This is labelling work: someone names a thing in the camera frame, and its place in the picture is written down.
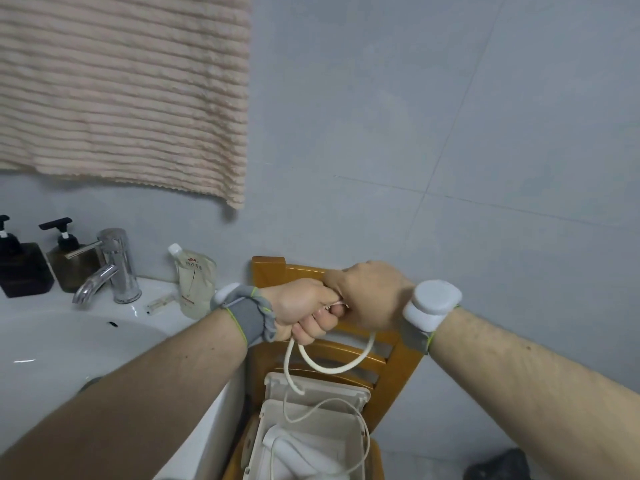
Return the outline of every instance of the person's right hand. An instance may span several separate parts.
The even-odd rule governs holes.
[[[395,267],[382,261],[367,261],[340,271],[331,269],[323,282],[348,306],[345,319],[369,330],[393,328],[402,318],[404,306],[415,285]],[[342,310],[331,313],[342,315]]]

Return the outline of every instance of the wooden chair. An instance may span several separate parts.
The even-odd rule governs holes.
[[[256,256],[252,259],[253,284],[258,288],[281,285],[300,278],[321,280],[324,271],[324,269],[317,267],[290,265],[282,257]],[[341,322],[336,330],[364,339],[369,337],[368,331],[344,322]],[[352,372],[329,376],[311,369],[306,363],[290,363],[289,371],[293,376],[322,379],[369,389],[371,399],[364,407],[362,416],[367,422],[369,430],[373,432],[422,359],[422,354],[404,346],[396,331],[378,332],[376,343],[378,342],[386,344],[387,348],[390,347],[388,357],[370,353],[358,366],[359,369],[376,374],[378,379],[375,382],[365,380]],[[275,342],[272,344],[263,343],[249,350],[250,384],[255,411],[260,410],[264,401],[264,377],[269,372],[282,372],[283,370],[282,358],[286,348],[286,342]],[[362,349],[329,340],[316,340],[305,349],[309,356],[315,360],[325,359],[340,363],[350,362],[362,352]],[[258,414],[256,412],[234,450],[223,480],[241,480],[251,455],[252,436],[255,436],[257,422]],[[384,480],[380,450],[374,440],[372,440],[366,467],[367,480]]]

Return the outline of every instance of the open plastic container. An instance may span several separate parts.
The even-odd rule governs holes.
[[[334,382],[293,376],[305,395],[297,395],[292,390],[287,396],[287,414],[295,419],[304,415],[313,406],[329,397],[340,397],[352,404],[358,411],[371,398],[364,387],[337,384]],[[284,418],[282,404],[289,385],[284,374],[270,372],[264,378],[265,400],[260,410],[260,423],[255,437],[249,466],[244,469],[243,480],[269,480],[271,451],[262,445],[262,439],[270,427],[278,424],[292,436],[326,455],[338,460],[345,469],[352,468],[362,459],[365,450],[365,432],[360,420],[352,409],[340,401],[330,401],[307,419],[290,423]],[[273,464],[274,480],[296,480],[288,468],[277,458]],[[351,480],[364,480],[364,465],[350,473]]]

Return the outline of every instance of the white ceramic sink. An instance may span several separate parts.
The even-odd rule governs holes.
[[[85,306],[71,304],[72,295],[57,286],[24,298],[0,292],[0,452],[87,382],[193,323],[175,301],[149,315],[149,302],[177,288],[144,278],[139,282],[142,297],[129,305],[114,303],[108,284]],[[217,478],[243,397],[238,371],[156,478]]]

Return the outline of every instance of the beige ribbed towel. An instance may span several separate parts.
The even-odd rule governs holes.
[[[0,0],[0,166],[244,202],[252,0]]]

